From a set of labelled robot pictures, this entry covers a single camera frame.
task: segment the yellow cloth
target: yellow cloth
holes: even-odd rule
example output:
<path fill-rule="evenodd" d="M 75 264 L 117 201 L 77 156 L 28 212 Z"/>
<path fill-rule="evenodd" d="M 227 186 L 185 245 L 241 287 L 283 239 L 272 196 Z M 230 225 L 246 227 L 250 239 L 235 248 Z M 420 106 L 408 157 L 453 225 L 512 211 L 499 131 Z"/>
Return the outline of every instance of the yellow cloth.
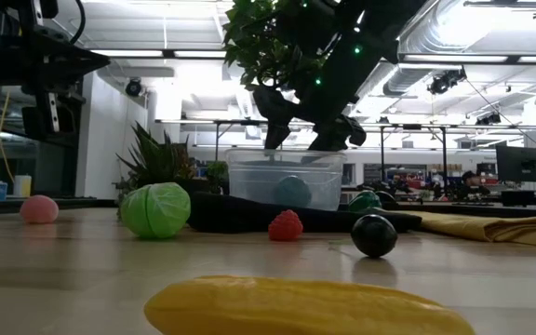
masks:
<path fill-rule="evenodd" d="M 424 230 L 478 241 L 516 242 L 536 246 L 536 217 L 501 219 L 421 211 L 402 213 L 421 217 Z"/>

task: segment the plastic bin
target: plastic bin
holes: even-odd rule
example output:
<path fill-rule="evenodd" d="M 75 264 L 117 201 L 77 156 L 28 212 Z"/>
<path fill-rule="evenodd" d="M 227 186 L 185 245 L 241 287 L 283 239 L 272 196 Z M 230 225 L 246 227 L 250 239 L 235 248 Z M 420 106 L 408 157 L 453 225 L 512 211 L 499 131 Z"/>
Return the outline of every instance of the plastic bin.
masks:
<path fill-rule="evenodd" d="M 230 149 L 226 155 L 232 196 L 291 207 L 339 206 L 344 154 Z"/>

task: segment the yellow toy banana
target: yellow toy banana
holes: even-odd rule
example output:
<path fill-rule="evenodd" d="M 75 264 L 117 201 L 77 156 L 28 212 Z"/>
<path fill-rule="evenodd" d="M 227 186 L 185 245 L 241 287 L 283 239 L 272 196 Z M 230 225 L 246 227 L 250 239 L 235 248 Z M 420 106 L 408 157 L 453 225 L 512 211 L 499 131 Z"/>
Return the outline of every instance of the yellow toy banana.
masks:
<path fill-rule="evenodd" d="M 390 288 L 325 281 L 204 276 L 145 305 L 167 335 L 472 335 L 457 313 Z"/>

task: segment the wooden table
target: wooden table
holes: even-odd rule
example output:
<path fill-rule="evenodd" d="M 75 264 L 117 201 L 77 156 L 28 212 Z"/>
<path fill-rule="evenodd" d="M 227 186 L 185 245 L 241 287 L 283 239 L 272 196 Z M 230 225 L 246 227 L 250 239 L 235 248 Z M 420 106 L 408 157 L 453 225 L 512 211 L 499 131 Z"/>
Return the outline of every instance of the wooden table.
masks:
<path fill-rule="evenodd" d="M 412 233 L 374 261 L 347 234 L 273 243 L 184 230 L 140 241 L 110 208 L 66 210 L 55 225 L 0 215 L 0 334 L 157 334 L 142 314 L 146 300 L 171 282 L 215 274 L 399 288 L 456 309 L 478 334 L 536 334 L 536 247 Z"/>

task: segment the bonsai plant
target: bonsai plant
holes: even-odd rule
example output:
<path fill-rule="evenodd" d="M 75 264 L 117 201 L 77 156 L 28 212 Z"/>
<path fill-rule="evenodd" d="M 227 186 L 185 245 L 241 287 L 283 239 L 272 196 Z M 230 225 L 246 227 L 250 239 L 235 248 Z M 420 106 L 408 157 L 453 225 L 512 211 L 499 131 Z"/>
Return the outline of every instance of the bonsai plant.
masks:
<path fill-rule="evenodd" d="M 229 169 L 225 162 L 217 161 L 208 164 L 206 176 L 210 182 L 210 191 L 212 193 L 219 194 L 222 188 L 225 194 L 229 194 Z"/>
<path fill-rule="evenodd" d="M 117 155 L 131 169 L 129 179 L 117 187 L 121 194 L 125 196 L 142 186 L 160 182 L 176 182 L 188 193 L 208 191 L 207 181 L 193 180 L 195 168 L 187 154 L 187 142 L 173 143 L 165 132 L 165 142 L 159 143 L 140 124 L 132 128 L 137 141 L 129 149 L 133 163 Z"/>
<path fill-rule="evenodd" d="M 229 23 L 222 26 L 225 62 L 229 66 L 236 62 L 244 69 L 241 85 L 246 89 L 257 85 L 292 89 L 323 65 L 328 51 L 307 55 L 278 39 L 277 15 L 299 7 L 301 2 L 295 0 L 234 0 L 226 12 Z"/>

